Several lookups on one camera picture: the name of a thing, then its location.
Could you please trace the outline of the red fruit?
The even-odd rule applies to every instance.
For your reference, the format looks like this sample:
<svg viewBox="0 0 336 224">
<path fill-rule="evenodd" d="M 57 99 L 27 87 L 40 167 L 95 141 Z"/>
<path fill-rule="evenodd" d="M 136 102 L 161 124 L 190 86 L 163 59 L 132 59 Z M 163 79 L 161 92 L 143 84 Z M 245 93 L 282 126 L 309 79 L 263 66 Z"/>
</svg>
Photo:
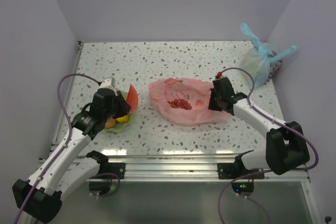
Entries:
<svg viewBox="0 0 336 224">
<path fill-rule="evenodd" d="M 114 125 L 116 124 L 116 119 L 110 119 L 105 123 L 104 129 L 108 130 L 114 127 Z"/>
</svg>

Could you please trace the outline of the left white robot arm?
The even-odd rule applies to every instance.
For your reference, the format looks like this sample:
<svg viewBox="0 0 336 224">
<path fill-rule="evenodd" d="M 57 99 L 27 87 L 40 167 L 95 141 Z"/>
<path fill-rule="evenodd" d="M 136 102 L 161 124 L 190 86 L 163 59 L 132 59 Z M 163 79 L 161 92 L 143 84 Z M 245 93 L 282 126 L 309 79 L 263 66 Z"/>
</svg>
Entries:
<svg viewBox="0 0 336 224">
<path fill-rule="evenodd" d="M 27 180 L 18 179 L 13 194 L 20 212 L 25 212 L 42 223 L 51 222 L 62 207 L 65 198 L 89 178 L 120 180 L 116 169 L 104 154 L 91 151 L 74 168 L 71 179 L 64 179 L 77 155 L 104 130 L 106 123 L 129 115 L 137 106 L 138 95 L 130 90 L 127 97 L 122 91 L 100 88 L 92 102 L 86 104 L 70 123 L 65 138 L 42 166 Z"/>
</svg>

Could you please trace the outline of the pink plastic bag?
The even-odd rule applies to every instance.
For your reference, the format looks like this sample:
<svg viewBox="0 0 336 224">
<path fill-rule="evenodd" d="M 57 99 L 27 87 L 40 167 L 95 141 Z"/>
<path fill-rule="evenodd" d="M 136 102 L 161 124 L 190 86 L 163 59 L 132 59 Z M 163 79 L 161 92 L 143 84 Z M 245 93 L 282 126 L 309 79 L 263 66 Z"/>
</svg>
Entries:
<svg viewBox="0 0 336 224">
<path fill-rule="evenodd" d="M 208 109 L 211 96 L 211 82 L 191 78 L 159 79 L 149 84 L 149 99 L 152 108 L 174 124 L 193 126 L 204 123 L 223 123 L 230 114 Z M 187 100 L 191 110 L 175 109 L 167 101 Z"/>
</svg>

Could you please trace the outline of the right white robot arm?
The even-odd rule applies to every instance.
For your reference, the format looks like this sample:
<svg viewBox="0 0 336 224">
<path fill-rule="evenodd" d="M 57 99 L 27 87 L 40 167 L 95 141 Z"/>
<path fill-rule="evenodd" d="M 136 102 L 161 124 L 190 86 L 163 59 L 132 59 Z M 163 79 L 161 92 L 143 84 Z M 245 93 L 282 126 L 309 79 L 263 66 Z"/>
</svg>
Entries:
<svg viewBox="0 0 336 224">
<path fill-rule="evenodd" d="M 301 125 L 295 121 L 287 123 L 272 118 L 264 110 L 259 114 L 248 102 L 247 95 L 234 92 L 227 77 L 213 80 L 208 108 L 225 111 L 244 120 L 266 140 L 264 151 L 241 153 L 233 163 L 222 167 L 229 178 L 246 178 L 253 172 L 265 169 L 282 175 L 310 161 Z"/>
</svg>

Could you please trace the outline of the yellow bell pepper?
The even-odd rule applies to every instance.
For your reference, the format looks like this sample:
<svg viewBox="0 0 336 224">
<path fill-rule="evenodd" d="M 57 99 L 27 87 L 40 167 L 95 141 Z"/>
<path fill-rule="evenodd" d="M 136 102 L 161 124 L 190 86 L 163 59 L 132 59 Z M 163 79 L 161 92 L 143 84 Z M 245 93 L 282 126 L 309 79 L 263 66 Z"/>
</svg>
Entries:
<svg viewBox="0 0 336 224">
<path fill-rule="evenodd" d="M 116 121 L 118 123 L 127 123 L 129 121 L 129 119 L 130 119 L 130 115 L 128 114 L 128 115 L 122 116 L 120 118 L 117 118 Z"/>
</svg>

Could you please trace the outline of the watermelon slice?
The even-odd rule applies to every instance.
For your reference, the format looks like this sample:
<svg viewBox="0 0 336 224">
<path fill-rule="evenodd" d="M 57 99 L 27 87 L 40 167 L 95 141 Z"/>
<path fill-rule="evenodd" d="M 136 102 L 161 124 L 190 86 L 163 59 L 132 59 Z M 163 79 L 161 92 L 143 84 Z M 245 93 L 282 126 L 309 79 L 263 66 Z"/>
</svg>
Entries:
<svg viewBox="0 0 336 224">
<path fill-rule="evenodd" d="M 126 103 L 131 107 L 130 113 L 133 113 L 137 108 L 139 104 L 139 97 L 138 93 L 133 85 L 129 86 L 128 96 L 126 99 Z"/>
</svg>

